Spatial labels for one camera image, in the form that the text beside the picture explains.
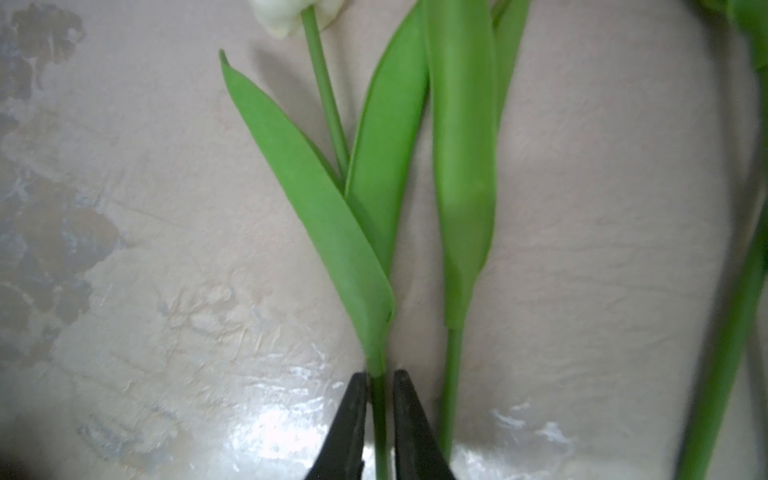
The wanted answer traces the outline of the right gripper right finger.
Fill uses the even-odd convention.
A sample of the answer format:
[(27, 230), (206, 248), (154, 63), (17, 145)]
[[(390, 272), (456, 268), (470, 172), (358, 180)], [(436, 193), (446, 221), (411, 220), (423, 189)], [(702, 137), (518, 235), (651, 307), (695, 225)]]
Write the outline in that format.
[(393, 376), (395, 469), (397, 480), (455, 480), (432, 434), (406, 370)]

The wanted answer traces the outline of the yellow tulip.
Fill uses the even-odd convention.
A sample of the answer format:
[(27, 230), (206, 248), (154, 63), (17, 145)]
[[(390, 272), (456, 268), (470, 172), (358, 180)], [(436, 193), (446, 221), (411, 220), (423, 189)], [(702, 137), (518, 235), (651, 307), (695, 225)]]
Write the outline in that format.
[(530, 4), (427, 1), (433, 173), (448, 330), (438, 443), (450, 457), (463, 331), (495, 228), (497, 135)]

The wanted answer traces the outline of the pale cream tulip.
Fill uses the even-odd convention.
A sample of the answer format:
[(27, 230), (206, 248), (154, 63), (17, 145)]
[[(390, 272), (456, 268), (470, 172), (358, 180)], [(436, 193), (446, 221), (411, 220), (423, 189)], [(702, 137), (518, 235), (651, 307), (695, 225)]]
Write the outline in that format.
[(428, 90), (422, 13), (416, 2), (380, 57), (345, 172), (335, 172), (270, 96), (219, 55), (230, 98), (309, 235), (360, 342), (372, 389), (379, 479), (389, 476), (386, 350), (396, 312), (390, 271)]

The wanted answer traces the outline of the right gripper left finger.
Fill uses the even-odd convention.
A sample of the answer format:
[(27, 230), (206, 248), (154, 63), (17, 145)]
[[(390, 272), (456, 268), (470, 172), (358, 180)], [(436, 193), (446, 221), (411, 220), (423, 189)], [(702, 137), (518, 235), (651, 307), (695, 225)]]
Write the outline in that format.
[(359, 480), (368, 400), (368, 376), (354, 373), (306, 480)]

